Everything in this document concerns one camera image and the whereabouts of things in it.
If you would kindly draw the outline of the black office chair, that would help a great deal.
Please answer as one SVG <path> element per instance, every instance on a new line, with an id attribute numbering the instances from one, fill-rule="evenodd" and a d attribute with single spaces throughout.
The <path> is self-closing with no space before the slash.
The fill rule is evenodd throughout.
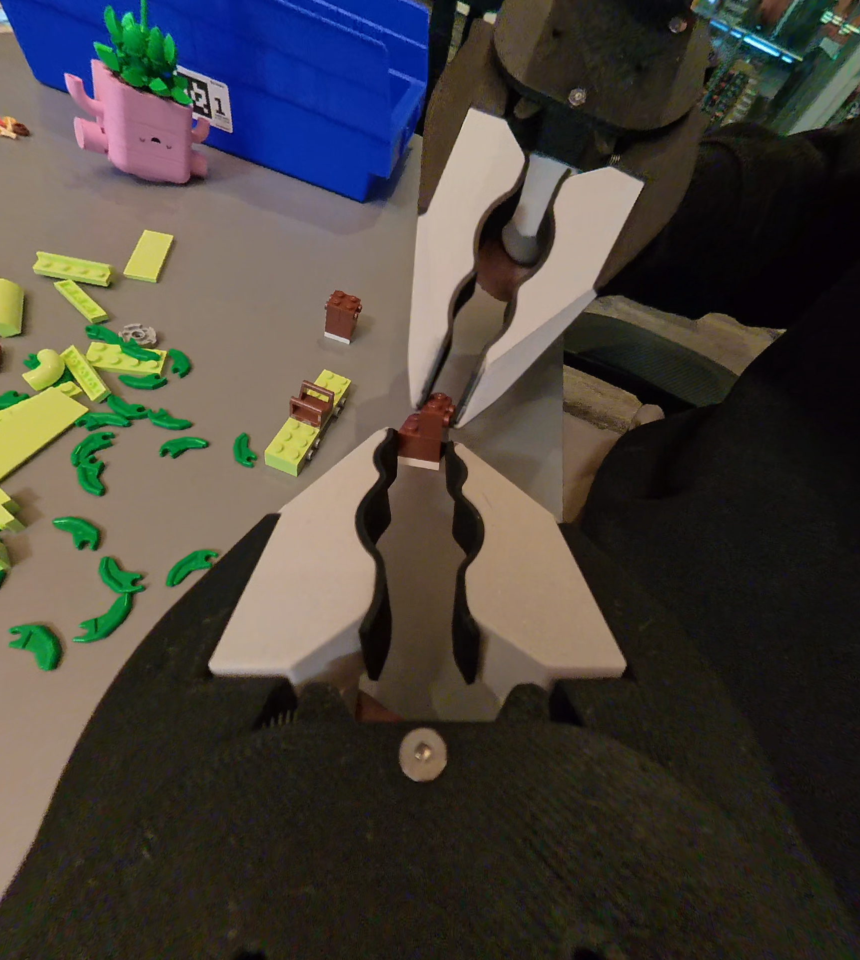
<path id="1" fill-rule="evenodd" d="M 722 402 L 783 333 L 722 313 L 688 318 L 605 296 L 571 324 L 563 343 L 576 369 L 669 410 Z"/>

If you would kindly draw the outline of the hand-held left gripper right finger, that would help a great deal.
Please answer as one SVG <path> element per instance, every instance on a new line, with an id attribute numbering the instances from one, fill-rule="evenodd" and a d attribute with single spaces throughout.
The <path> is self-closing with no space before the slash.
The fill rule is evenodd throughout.
<path id="1" fill-rule="evenodd" d="M 448 443 L 444 462 L 463 559 L 443 718 L 490 721 L 521 685 L 623 677 L 627 660 L 554 515 L 464 444 Z"/>

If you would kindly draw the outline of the person's right forearm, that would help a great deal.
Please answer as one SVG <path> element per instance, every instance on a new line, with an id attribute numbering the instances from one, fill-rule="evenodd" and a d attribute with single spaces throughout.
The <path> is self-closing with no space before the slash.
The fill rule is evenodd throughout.
<path id="1" fill-rule="evenodd" d="M 674 216 L 600 292 L 757 328 L 787 329 L 823 299 L 860 315 L 860 116 L 707 136 Z"/>

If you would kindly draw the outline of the pink toy planter figure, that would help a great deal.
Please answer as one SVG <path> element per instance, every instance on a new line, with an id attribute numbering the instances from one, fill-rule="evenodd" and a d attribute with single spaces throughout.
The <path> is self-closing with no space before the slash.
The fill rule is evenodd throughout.
<path id="1" fill-rule="evenodd" d="M 81 78 L 64 75 L 67 92 L 88 114 L 74 121 L 77 145 L 142 181 L 183 185 L 206 178 L 207 159 L 196 145 L 208 138 L 210 124 L 194 118 L 172 35 L 149 24 L 146 1 L 138 14 L 106 6 L 103 23 L 108 42 L 93 45 L 92 95 Z"/>

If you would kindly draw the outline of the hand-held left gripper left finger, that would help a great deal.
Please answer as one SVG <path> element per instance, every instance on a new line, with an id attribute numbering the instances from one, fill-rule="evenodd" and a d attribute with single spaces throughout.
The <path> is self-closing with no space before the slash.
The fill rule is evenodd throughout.
<path id="1" fill-rule="evenodd" d="M 356 520 L 383 478 L 381 448 L 395 466 L 395 446 L 393 429 L 375 432 L 280 510 L 209 659 L 214 676 L 283 678 L 296 692 L 328 683 L 356 719 L 379 714 L 360 691 L 378 564 Z"/>

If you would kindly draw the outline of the yellow and brown lego assembly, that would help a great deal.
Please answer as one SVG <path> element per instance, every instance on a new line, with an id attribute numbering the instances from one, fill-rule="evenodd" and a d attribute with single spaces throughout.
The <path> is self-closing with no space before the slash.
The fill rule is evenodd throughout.
<path id="1" fill-rule="evenodd" d="M 268 467 L 294 477 L 298 476 L 304 465 L 316 455 L 328 428 L 339 418 L 352 386 L 351 379 L 327 369 L 323 370 L 315 380 L 308 381 L 321 384 L 336 393 L 336 405 L 328 423 L 317 430 L 293 420 L 288 415 L 264 454 L 265 464 Z"/>

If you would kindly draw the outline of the pile of toy bricks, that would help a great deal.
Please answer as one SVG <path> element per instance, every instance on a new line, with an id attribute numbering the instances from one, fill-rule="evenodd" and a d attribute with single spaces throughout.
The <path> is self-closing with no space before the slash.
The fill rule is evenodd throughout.
<path id="1" fill-rule="evenodd" d="M 126 263 L 124 277 L 157 282 L 172 243 L 170 234 L 144 230 Z M 166 386 L 170 377 L 185 378 L 193 369 L 182 351 L 159 350 L 151 339 L 138 339 L 138 330 L 133 327 L 124 338 L 123 330 L 115 333 L 102 326 L 107 320 L 105 311 L 80 284 L 108 286 L 113 273 L 108 264 L 40 251 L 33 271 L 41 277 L 52 277 L 57 291 L 88 320 L 84 332 L 89 343 L 86 353 L 71 344 L 63 351 L 40 350 L 35 354 L 35 365 L 24 373 L 33 395 L 15 390 L 0 393 L 0 535 L 25 529 L 19 518 L 19 503 L 6 493 L 1 481 L 72 428 L 86 433 L 69 455 L 76 481 L 88 496 L 97 498 L 106 494 L 102 481 L 106 464 L 99 454 L 112 447 L 115 430 L 146 422 L 178 434 L 160 444 L 158 456 L 163 458 L 176 459 L 187 451 L 209 446 L 206 438 L 187 433 L 195 426 L 190 419 L 164 408 L 129 402 L 102 379 L 100 371 L 105 370 L 118 376 L 124 389 L 152 392 Z M 0 320 L 22 318 L 22 308 L 21 288 L 0 279 Z M 0 588 L 11 566 L 0 540 Z M 145 589 L 144 575 L 123 569 L 113 557 L 99 560 L 98 575 L 113 594 L 113 601 L 107 611 L 80 622 L 80 633 L 72 637 L 75 643 L 110 637 L 131 614 L 134 597 Z M 8 632 L 14 637 L 8 646 L 33 654 L 38 669 L 52 671 L 59 666 L 61 640 L 49 627 L 22 623 L 8 628 Z"/>

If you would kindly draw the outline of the person's right hand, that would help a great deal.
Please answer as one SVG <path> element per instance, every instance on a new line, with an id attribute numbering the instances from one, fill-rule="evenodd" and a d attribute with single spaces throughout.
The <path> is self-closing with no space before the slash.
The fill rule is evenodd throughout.
<path id="1" fill-rule="evenodd" d="M 532 265 L 518 263 L 509 255 L 499 237 L 490 237 L 479 247 L 476 282 L 486 294 L 503 304 L 515 299 L 532 272 Z"/>

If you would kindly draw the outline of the blue labelled plastic bin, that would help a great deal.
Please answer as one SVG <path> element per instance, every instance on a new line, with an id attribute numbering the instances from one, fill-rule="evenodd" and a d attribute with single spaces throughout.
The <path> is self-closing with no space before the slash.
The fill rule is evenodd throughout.
<path id="1" fill-rule="evenodd" d="M 141 2 L 4 1 L 32 75 L 92 95 L 103 10 Z M 429 12 L 417 2 L 162 1 L 148 22 L 172 35 L 189 80 L 198 145 L 357 202 L 391 180 L 422 112 Z"/>

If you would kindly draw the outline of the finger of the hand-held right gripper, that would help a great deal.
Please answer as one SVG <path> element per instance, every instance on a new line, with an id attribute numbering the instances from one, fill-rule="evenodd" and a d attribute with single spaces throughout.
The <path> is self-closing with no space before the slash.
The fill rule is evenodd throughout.
<path id="1" fill-rule="evenodd" d="M 417 219 L 408 346 L 413 409 L 426 402 L 448 352 L 457 294 L 475 273 L 479 227 L 515 191 L 524 166 L 506 120 L 470 109 Z"/>
<path id="2" fill-rule="evenodd" d="M 553 206 L 553 242 L 512 293 L 505 325 L 481 357 L 454 426 L 495 403 L 596 297 L 595 285 L 644 182 L 607 166 L 569 176 Z"/>

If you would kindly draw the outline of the person's black clothing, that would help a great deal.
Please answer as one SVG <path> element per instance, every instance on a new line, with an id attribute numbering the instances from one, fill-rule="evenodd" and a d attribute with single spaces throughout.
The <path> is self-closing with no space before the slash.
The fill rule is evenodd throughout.
<path id="1" fill-rule="evenodd" d="M 860 930 L 860 263 L 722 403 L 619 440 L 581 525 L 699 644 Z"/>

